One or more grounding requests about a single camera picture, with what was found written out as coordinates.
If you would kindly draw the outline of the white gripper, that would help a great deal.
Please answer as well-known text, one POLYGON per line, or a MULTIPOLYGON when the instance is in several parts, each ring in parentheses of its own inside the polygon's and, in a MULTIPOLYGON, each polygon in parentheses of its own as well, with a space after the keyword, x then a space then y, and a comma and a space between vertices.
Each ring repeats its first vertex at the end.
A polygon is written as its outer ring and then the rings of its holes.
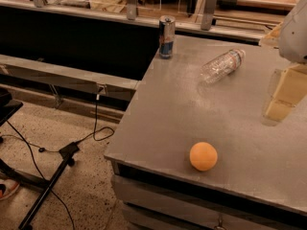
MULTIPOLYGON (((307 0, 299 0, 282 24, 263 36, 261 47, 279 47, 279 55, 288 61, 307 63, 307 0)), ((291 64, 280 72, 264 116, 283 121, 307 95, 307 65, 291 64)))

